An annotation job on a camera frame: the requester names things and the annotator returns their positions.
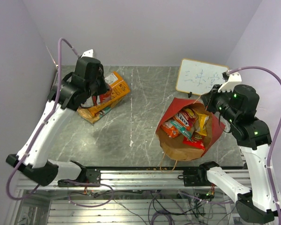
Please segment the orange chips bag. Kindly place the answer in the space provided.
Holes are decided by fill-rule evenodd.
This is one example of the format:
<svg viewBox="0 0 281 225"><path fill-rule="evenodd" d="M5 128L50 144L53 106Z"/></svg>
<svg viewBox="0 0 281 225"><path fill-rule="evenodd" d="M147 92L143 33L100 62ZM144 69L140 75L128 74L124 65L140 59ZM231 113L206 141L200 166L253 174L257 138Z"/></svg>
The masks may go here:
<svg viewBox="0 0 281 225"><path fill-rule="evenodd" d="M113 71L106 76L105 82L112 87L111 100L103 104L98 104L98 97L93 96L93 106L88 109L92 116L97 115L101 110L110 106L130 92L128 84L116 71Z"/></svg>

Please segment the teal Fox's candy bag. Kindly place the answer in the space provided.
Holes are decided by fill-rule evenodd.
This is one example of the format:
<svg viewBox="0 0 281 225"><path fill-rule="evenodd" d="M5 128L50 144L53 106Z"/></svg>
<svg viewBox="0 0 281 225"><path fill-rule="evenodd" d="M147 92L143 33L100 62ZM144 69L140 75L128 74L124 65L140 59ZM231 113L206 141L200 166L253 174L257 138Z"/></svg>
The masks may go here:
<svg viewBox="0 0 281 225"><path fill-rule="evenodd" d="M191 139L193 133L194 133L194 127L191 127L190 129L186 128L185 126L181 125L179 122L172 120L170 122L184 137L186 137L188 140Z"/></svg>

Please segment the orange snack packet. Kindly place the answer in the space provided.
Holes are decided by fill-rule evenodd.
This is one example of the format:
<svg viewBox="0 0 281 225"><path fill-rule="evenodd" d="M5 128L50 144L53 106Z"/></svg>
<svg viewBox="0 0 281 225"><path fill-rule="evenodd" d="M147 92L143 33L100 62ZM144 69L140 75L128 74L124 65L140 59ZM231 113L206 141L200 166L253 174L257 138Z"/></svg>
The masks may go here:
<svg viewBox="0 0 281 225"><path fill-rule="evenodd" d="M176 138L180 135L178 129L171 123L171 120L164 122L161 125L161 129L170 137Z"/></svg>

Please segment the red paper bag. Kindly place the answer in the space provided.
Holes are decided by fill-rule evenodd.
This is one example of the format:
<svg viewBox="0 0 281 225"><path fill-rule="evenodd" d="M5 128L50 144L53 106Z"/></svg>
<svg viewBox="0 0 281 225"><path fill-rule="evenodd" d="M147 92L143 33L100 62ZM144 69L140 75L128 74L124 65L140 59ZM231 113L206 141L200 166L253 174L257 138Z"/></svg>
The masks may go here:
<svg viewBox="0 0 281 225"><path fill-rule="evenodd" d="M166 172L163 167L166 157L175 162L170 171L175 170L180 161L203 157L225 128L199 99L174 98L155 131L163 150L159 170Z"/></svg>

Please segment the red chips bag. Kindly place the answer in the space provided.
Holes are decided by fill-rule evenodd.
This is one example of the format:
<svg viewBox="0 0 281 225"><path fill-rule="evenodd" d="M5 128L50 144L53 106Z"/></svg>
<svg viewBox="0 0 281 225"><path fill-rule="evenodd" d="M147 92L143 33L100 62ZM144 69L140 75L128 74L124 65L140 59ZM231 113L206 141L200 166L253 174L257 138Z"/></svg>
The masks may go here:
<svg viewBox="0 0 281 225"><path fill-rule="evenodd" d="M98 96L97 103L103 104L111 100L112 87L108 85L107 92Z"/></svg>

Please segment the orange Fox's fruits bag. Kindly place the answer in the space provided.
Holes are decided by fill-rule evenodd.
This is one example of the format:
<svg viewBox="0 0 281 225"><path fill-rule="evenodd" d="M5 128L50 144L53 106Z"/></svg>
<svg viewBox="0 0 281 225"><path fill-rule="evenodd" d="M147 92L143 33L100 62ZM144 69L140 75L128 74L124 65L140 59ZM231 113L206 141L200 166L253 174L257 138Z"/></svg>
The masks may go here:
<svg viewBox="0 0 281 225"><path fill-rule="evenodd" d="M173 119L186 128L187 131L193 132L195 130L197 115L193 109L183 108L173 116Z"/></svg>

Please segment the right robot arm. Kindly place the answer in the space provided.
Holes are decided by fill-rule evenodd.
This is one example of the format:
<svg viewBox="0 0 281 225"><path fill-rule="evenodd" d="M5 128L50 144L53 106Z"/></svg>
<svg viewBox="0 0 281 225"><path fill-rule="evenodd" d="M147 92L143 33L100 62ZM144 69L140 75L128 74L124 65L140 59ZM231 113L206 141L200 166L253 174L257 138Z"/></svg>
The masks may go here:
<svg viewBox="0 0 281 225"><path fill-rule="evenodd" d="M225 83L213 86L201 96L208 112L218 113L230 124L230 133L243 153L251 181L245 187L230 177L216 162L199 166L197 180L201 185L212 183L219 187L236 205L236 210L248 223L265 224L281 217L281 194L274 184L272 162L268 153L273 144L268 125L256 114L259 95L242 84L237 72L223 73Z"/></svg>

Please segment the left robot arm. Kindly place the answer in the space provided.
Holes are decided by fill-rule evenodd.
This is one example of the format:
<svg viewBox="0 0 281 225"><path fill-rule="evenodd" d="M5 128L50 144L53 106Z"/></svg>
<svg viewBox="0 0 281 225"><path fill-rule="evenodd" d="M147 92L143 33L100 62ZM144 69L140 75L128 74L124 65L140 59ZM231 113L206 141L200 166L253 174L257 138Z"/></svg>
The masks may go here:
<svg viewBox="0 0 281 225"><path fill-rule="evenodd" d="M77 60L75 70L53 86L30 138L18 153L7 156L6 163L43 187L54 180L71 181L75 186L89 181L86 167L75 161L49 160L49 151L77 109L89 98L108 90L101 62L94 58L92 49L85 51Z"/></svg>

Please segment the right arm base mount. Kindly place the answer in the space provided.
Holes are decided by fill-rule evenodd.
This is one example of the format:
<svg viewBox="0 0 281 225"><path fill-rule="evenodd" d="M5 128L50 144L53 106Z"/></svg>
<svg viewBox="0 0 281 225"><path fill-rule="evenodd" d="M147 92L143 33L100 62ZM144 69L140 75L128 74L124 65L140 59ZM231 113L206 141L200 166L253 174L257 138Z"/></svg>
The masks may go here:
<svg viewBox="0 0 281 225"><path fill-rule="evenodd" d="M184 170L177 178L183 181L185 187L209 186L209 181L201 179L198 170Z"/></svg>

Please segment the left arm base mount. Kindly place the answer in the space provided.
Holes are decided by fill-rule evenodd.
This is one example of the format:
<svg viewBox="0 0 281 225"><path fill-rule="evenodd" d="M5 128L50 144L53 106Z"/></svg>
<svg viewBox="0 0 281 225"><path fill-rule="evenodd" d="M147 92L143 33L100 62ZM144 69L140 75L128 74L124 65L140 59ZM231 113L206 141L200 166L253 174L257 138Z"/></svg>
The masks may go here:
<svg viewBox="0 0 281 225"><path fill-rule="evenodd" d="M77 178L73 182L67 180L59 180L58 187L98 187L101 181L101 172L98 169L87 169L83 178Z"/></svg>

